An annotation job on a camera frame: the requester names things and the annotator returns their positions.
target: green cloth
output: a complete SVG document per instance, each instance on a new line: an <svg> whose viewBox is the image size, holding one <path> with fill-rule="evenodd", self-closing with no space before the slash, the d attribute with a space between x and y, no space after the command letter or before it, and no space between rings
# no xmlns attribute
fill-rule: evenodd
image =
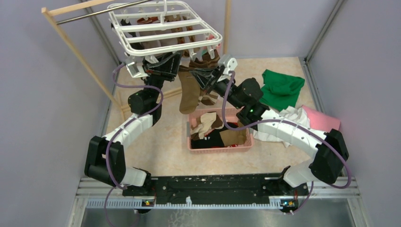
<svg viewBox="0 0 401 227"><path fill-rule="evenodd" d="M293 77L270 70L263 74L262 87L263 96L261 103L271 106L278 111L287 109L288 106L295 107L299 91L305 84L305 79Z"/></svg>

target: metal frame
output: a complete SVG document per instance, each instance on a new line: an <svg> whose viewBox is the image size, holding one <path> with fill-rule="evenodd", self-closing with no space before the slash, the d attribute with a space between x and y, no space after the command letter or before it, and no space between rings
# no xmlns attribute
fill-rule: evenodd
<svg viewBox="0 0 401 227"><path fill-rule="evenodd" d="M320 44L322 43L328 30L330 29L334 19L337 17L338 12L342 9L342 7L344 6L345 3L346 3L346 0L337 0L336 5L334 6L333 10L331 11L329 17L326 20L326 23L324 24L322 30L320 31L314 44L312 45L311 50L308 52L306 57L299 58L299 61L301 62L302 69L305 74L306 81L309 85L309 88L310 88L310 91L312 94L312 98L316 105L316 109L325 114L326 114L326 112L324 110L323 102L319 95L319 90L317 88L317 84L315 81L315 77L312 73L310 63L313 60L314 54L316 53L317 49L319 48ZM343 170L342 172L345 176L347 175L345 170ZM362 201L362 197L358 196L356 198L347 198L347 199L348 199L349 209L350 209L351 215L353 217L355 226L356 227L372 226L372 224L371 224L372 221L370 220L370 217L367 214L367 211L366 211L365 206Z"/></svg>
<svg viewBox="0 0 401 227"><path fill-rule="evenodd" d="M101 11L98 11L98 12L93 12L93 13L85 14L85 15L82 15L82 16L78 16L78 17L73 17L73 18L66 19L66 20L57 21L57 25L62 25L62 24L68 23L68 22L81 20L81 19L84 19L84 18L87 18L87 17L93 17L93 16L96 16L96 15L112 12L114 10L118 10L118 9L123 9L123 8L126 8L126 7L130 7L130 6L139 5L139 4L148 2L148 1L153 1L153 0L140 0L140 1L126 3L126 4L119 4L116 7L111 7L111 8L104 9L104 10L101 10Z"/></svg>
<svg viewBox="0 0 401 227"><path fill-rule="evenodd" d="M344 185L347 182L347 177L339 177L336 185ZM104 201L111 187L105 183L99 182L89 177L82 177L78 186L77 194L74 201L74 206L71 212L71 217L68 227L80 227L83 220L85 209L101 209L104 207ZM190 202L186 204L166 204L158 205L153 209L280 209L279 201L281 199L292 199L293 196L270 196L270 204L261 205L192 205ZM352 183L347 189L335 189L324 182L314 182L314 190L309 199L348 199L356 202L351 208L352 216L354 217L356 227L368 226L364 223L364 218L359 215L361 209L359 206L360 192L355 178L352 178ZM108 209L149 209L142 207L142 199L153 199L153 197L124 197L121 189L114 189L107 203Z"/></svg>

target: white cloth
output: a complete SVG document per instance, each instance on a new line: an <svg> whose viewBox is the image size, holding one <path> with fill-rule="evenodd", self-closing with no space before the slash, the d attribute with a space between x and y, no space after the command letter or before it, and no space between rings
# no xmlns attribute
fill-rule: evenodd
<svg viewBox="0 0 401 227"><path fill-rule="evenodd" d="M287 109L282 110L279 114L293 122L298 123L299 125L306 127L306 128L310 127L308 115L302 107L299 109L295 109L292 106L289 106ZM265 142L283 142L283 144L286 148L291 145L290 143L287 143L287 142L283 141L282 139L279 139L273 135L270 135L270 134L267 134L264 132L260 132L260 131L256 131L256 130L253 131L253 138L257 139L257 140L265 141Z"/></svg>
<svg viewBox="0 0 401 227"><path fill-rule="evenodd" d="M202 116L200 116L200 124L191 130L191 135L198 133L199 139L203 139L205 136L205 133L211 129L212 124L216 120L216 112L212 113L205 113Z"/></svg>

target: white hanger frame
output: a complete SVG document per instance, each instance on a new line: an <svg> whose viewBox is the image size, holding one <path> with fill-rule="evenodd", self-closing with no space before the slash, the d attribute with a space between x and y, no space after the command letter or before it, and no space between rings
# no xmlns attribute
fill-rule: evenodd
<svg viewBox="0 0 401 227"><path fill-rule="evenodd" d="M123 5L124 3L115 3L108 6L108 8L116 7ZM168 10L168 7L181 7L184 9L181 10ZM155 7L163 7L163 11L154 10L153 12L138 12L138 13L118 13L118 10L109 12L110 21L112 22L115 32L120 39L120 44L123 46L126 53L132 56L144 57L148 55L161 54L166 52L174 52L180 50L190 50L190 56L193 57L195 53L193 52L194 48L206 47L208 52L211 55L214 55L213 50L219 45L223 37L220 33L218 33L215 29L213 29L209 24L207 24L198 14L193 11L193 9L185 2L179 0L163 0L156 2L146 2L143 4L139 4L137 6L128 7L129 8L146 8L152 9ZM165 22L164 16L169 15L188 15L190 19L181 20L175 22ZM143 25L131 25L131 26L121 26L120 21L122 19L139 19L139 18L147 18L147 17L158 17L160 19L160 23L155 24L143 24ZM142 31L158 31L158 30L167 30L172 28L186 27L186 26L195 26L200 25L202 29L192 30L192 31L182 31L177 33L170 34L162 34L162 35L147 35L141 37L131 37L127 38L124 33L127 32L142 32ZM131 43L139 43L146 41L154 41L160 39L170 39L170 38L178 38L178 37L186 37L191 35L204 35L204 37L209 37L209 35L213 35L214 39L211 40L199 40L193 43L185 43L185 44L174 44L169 46L162 46L156 48L150 48L145 50L136 50L131 47Z"/></svg>

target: brown sock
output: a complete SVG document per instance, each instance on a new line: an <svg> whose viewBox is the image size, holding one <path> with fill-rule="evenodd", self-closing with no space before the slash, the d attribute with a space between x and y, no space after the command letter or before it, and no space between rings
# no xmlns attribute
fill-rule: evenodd
<svg viewBox="0 0 401 227"><path fill-rule="evenodd" d="M240 122L238 122L238 127L243 127L243 125ZM234 130L221 131L220 137L223 140L225 147L234 144L243 145L246 141L246 129L241 131L234 131Z"/></svg>
<svg viewBox="0 0 401 227"><path fill-rule="evenodd" d="M180 112L182 114L190 114L195 111L198 106L198 98L200 86L195 77L189 72L190 68L180 66L178 78L181 81L182 96L180 102Z"/></svg>
<svg viewBox="0 0 401 227"><path fill-rule="evenodd" d="M206 53L202 56L202 61L195 59L195 61L191 61L189 63L189 67L198 68L198 69L207 69L207 68L215 68L218 65L218 61L220 60L220 56L218 55L217 50L215 50L215 58L211 59L209 53ZM204 105L214 105L217 102L218 94L214 91L209 94L205 94L204 91L200 91L199 93L199 102Z"/></svg>

